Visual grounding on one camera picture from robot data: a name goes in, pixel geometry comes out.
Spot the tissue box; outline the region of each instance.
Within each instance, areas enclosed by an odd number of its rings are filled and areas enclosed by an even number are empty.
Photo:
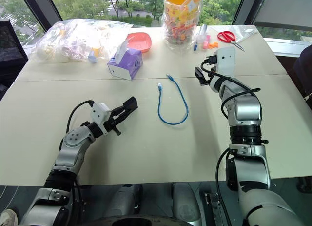
[[[140,50],[128,49],[119,64],[115,62],[115,57],[107,63],[108,68],[113,76],[126,80],[132,80],[138,69],[142,66],[143,59]]]

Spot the blue ethernet cable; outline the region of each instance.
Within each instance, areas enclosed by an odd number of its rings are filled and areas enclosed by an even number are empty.
[[[178,124],[183,123],[183,122],[187,119],[187,117],[189,116],[189,107],[187,106],[187,103],[186,103],[186,101],[185,101],[185,99],[184,99],[184,96],[183,96],[183,94],[182,94],[182,91],[181,91],[179,85],[177,84],[177,82],[174,80],[174,78],[173,78],[171,75],[166,74],[166,76],[168,77],[168,79],[170,79],[173,83],[176,84],[176,86],[177,86],[177,88],[178,88],[178,90],[179,90],[179,92],[180,92],[180,95],[181,95],[181,97],[182,97],[182,99],[183,99],[184,105],[185,105],[186,115],[185,115],[185,117],[184,117],[180,122],[177,122],[177,123],[170,123],[170,122],[165,121],[165,120],[162,118],[162,116],[160,115],[160,104],[161,104],[161,91],[162,91],[162,87],[161,87],[161,83],[158,83],[158,90],[159,90],[158,116],[159,116],[159,118],[160,118],[161,121],[163,121],[164,123],[166,123],[166,124],[168,124],[168,125],[178,125]]]

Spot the clear plastic bag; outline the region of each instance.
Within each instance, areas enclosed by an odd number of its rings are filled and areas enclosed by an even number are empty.
[[[222,25],[222,26],[210,26],[217,32],[231,31],[236,36],[236,42],[240,43],[258,30],[254,25]]]
[[[162,27],[169,48],[183,50],[192,46],[201,7],[202,0],[164,0]]]
[[[30,56],[40,62],[110,59],[126,39],[132,24],[111,21],[73,19],[55,23],[36,43]]]

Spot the white table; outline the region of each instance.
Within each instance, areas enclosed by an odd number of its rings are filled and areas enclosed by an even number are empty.
[[[259,67],[259,74],[237,78],[251,88],[262,89],[257,94],[263,106],[263,138],[269,140],[266,147],[271,177],[312,175],[312,113],[277,59],[274,56],[269,57],[271,62],[259,59],[254,62],[274,65],[276,73],[265,74],[267,69],[260,73]],[[73,72],[62,75],[57,74],[64,70],[60,68],[62,64],[54,73],[55,64],[43,68],[29,61],[0,102],[0,163],[5,167],[0,168],[0,185],[43,185],[59,151],[71,110],[87,99],[115,108],[131,96],[137,98],[138,109],[117,126],[122,135],[111,132],[90,146],[79,173],[81,184],[215,180],[216,161],[230,142],[229,127],[220,112],[218,94],[208,86],[200,86],[194,77],[194,66],[200,62],[192,58],[189,61],[193,63],[191,69],[183,71],[172,64],[174,68],[168,71],[181,77],[177,82],[190,108],[189,118],[176,127],[165,125],[157,116],[158,82],[163,85],[163,117],[176,121],[185,110],[176,86],[163,77],[167,70],[158,65],[149,65],[151,76],[146,76],[147,79],[136,77],[131,82],[101,79],[100,73],[109,77],[105,65],[102,72],[96,66],[91,76],[92,69],[79,68],[77,62],[66,63]],[[251,60],[246,57],[241,61]],[[242,66],[241,72],[250,69],[238,60],[237,65]],[[36,71],[42,74],[37,77]],[[159,75],[160,79],[153,79],[153,75]],[[89,113],[88,106],[77,110],[71,127],[90,120]],[[224,164],[220,178],[225,179]]]
[[[206,56],[213,55],[217,49],[197,51],[190,49],[184,54],[171,51],[164,43],[161,28],[132,28],[132,32],[146,32],[151,36],[152,48],[143,55],[143,66],[136,74],[136,79],[165,78],[166,73],[173,77],[194,77],[194,67],[200,66]],[[218,41],[217,32],[208,27],[211,42]],[[237,76],[286,74],[285,69],[277,61],[272,50],[260,33],[253,34],[240,43],[246,50],[236,49]],[[232,46],[219,41],[219,47]],[[28,61],[21,71],[18,81],[52,81],[52,80],[106,80],[113,77],[102,60],[97,64],[89,62],[69,62],[58,64],[42,64]]]

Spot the red scissors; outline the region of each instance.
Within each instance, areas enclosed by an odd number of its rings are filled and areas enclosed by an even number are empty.
[[[218,33],[218,39],[222,42],[225,42],[225,43],[231,43],[231,44],[235,45],[237,48],[239,48],[245,52],[243,47],[236,43],[236,41],[235,41],[236,36],[233,32],[230,32],[230,31],[219,32]]]

